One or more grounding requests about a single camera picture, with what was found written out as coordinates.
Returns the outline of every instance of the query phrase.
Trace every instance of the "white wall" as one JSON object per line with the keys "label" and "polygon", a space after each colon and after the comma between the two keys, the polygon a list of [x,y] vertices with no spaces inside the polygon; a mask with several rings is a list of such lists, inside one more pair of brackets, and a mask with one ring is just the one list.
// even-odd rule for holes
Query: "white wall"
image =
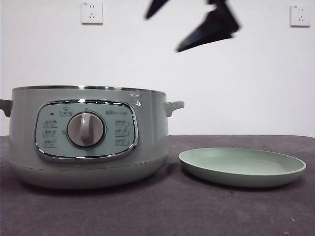
{"label": "white wall", "polygon": [[[315,2],[229,0],[234,39],[174,53],[203,19],[202,0],[171,0],[143,20],[149,0],[105,0],[103,26],[80,24],[81,0],[1,1],[1,98],[31,85],[156,89],[185,109],[169,133],[315,137]],[[289,27],[290,4],[313,27]],[[1,112],[2,135],[9,119]]]}

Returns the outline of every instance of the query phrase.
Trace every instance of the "plate rim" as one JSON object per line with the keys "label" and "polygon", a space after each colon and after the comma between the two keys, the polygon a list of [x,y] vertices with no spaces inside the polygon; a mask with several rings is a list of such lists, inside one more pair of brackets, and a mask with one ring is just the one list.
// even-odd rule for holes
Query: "plate rim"
{"label": "plate rim", "polygon": [[[185,162],[180,156],[186,152],[190,152],[190,151],[193,151],[193,150],[200,150],[200,149],[241,149],[241,150],[251,150],[251,151],[260,151],[260,152],[268,152],[268,153],[272,153],[272,154],[278,154],[278,155],[283,155],[283,156],[288,156],[290,158],[293,158],[293,159],[296,159],[298,160],[299,162],[301,162],[303,164],[303,166],[298,169],[298,170],[295,170],[295,171],[290,171],[290,172],[286,172],[286,173],[282,173],[282,174],[265,174],[265,175],[262,175],[262,174],[245,174],[245,173],[235,173],[235,172],[227,172],[227,171],[218,171],[218,170],[214,170],[214,169],[208,169],[208,168],[203,168],[203,167],[200,167],[200,166],[196,166],[196,165],[192,165],[188,162]],[[294,174],[294,173],[298,173],[298,172],[302,172],[306,169],[306,163],[304,161],[302,161],[301,159],[298,159],[294,156],[290,156],[290,155],[286,155],[286,154],[282,154],[282,153],[278,153],[278,152],[273,152],[273,151],[264,151],[264,150],[258,150],[258,149],[251,149],[251,148],[238,148],[238,147],[201,147],[201,148],[193,148],[193,149],[188,149],[188,150],[185,150],[181,153],[178,154],[178,158],[180,159],[180,161],[184,164],[187,164],[187,165],[190,165],[192,167],[195,167],[195,168],[199,168],[199,169],[203,169],[203,170],[206,170],[206,171],[213,171],[213,172],[218,172],[218,173],[223,173],[223,174],[232,174],[232,175],[240,175],[240,176],[285,176],[285,175],[290,175],[290,174]]]}

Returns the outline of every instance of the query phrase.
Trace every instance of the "electrical outlet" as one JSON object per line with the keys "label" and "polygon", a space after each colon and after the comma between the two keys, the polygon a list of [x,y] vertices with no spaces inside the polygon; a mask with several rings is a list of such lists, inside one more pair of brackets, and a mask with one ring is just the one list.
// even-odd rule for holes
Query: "electrical outlet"
{"label": "electrical outlet", "polygon": [[290,7],[290,25],[293,27],[311,26],[311,6],[309,5],[292,5]]}
{"label": "electrical outlet", "polygon": [[103,24],[103,3],[94,1],[82,3],[81,22],[83,24]]}

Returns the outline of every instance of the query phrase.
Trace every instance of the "gray tablecloth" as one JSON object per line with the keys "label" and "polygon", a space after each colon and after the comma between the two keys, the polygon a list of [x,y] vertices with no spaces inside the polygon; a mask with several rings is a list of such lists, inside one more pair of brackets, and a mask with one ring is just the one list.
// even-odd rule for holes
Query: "gray tablecloth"
{"label": "gray tablecloth", "polygon": [[[2,236],[312,236],[315,235],[315,138],[171,136],[167,163],[137,183],[61,191],[20,182],[1,138]],[[246,189],[209,183],[184,171],[178,154],[235,147],[293,155],[307,163],[296,181]]]}

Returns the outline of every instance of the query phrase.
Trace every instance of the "slow cooker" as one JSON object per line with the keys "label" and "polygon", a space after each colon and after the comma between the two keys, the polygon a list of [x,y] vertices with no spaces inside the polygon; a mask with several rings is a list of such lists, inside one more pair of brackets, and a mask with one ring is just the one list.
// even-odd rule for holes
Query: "slow cooker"
{"label": "slow cooker", "polygon": [[32,86],[12,90],[9,163],[33,185],[89,189],[154,174],[166,162],[167,117],[183,102],[161,91]]}

